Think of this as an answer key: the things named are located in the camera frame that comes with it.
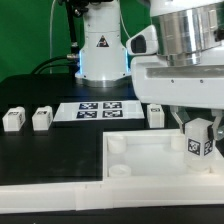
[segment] small white block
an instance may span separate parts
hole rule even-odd
[[[34,131],[47,131],[53,121],[52,108],[39,107],[32,117]]]
[[[26,121],[25,109],[23,107],[11,108],[2,118],[4,131],[19,131]]]
[[[164,111],[161,105],[150,104],[147,106],[147,118],[150,128],[164,128]]]
[[[208,138],[208,126],[212,122],[197,118],[185,126],[184,161],[195,171],[209,169],[214,161],[215,142]]]

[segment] white cable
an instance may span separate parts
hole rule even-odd
[[[52,2],[52,6],[51,6],[51,17],[50,17],[50,59],[53,57],[53,41],[52,41],[52,36],[53,36],[53,20],[54,20],[54,9],[55,9],[55,5],[57,3],[57,0],[54,0]]]
[[[130,35],[128,34],[128,31],[127,31],[125,25],[124,25],[124,20],[123,20],[123,15],[122,15],[122,11],[121,11],[120,0],[118,0],[118,3],[119,3],[119,5],[120,5],[120,17],[121,17],[121,24],[122,24],[122,27],[123,27],[124,32],[125,32],[125,34],[127,35],[127,37],[128,37],[128,38],[131,38]]]

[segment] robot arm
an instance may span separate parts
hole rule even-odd
[[[127,42],[133,85],[143,103],[171,105],[182,127],[182,107],[210,108],[212,136],[224,137],[223,0],[151,0],[152,25]]]
[[[84,22],[84,46],[78,54],[77,48],[72,48],[75,59],[78,58],[78,69],[71,71],[76,82],[91,87],[113,87],[126,82],[130,73],[127,51],[121,43],[119,1],[68,0],[65,5],[72,47],[78,45],[73,16],[83,16]]]

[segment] black tabletop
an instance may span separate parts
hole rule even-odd
[[[55,115],[62,102],[112,100],[136,100],[131,82],[90,88],[67,74],[52,74],[13,76],[0,83],[0,117],[23,106],[27,119],[20,132],[12,133],[5,133],[0,122],[0,185],[101,180],[103,131],[147,129],[146,120],[61,122],[47,132],[34,132],[31,117],[42,106],[52,106]],[[178,127],[170,116],[166,126]],[[224,206],[209,205],[1,215],[0,223],[184,224],[223,223],[223,218]]]

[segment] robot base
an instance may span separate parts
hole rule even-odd
[[[89,80],[84,78],[81,75],[75,75],[76,83],[96,88],[110,88],[123,85],[129,81],[131,81],[130,73],[126,74],[123,78],[117,80]]]

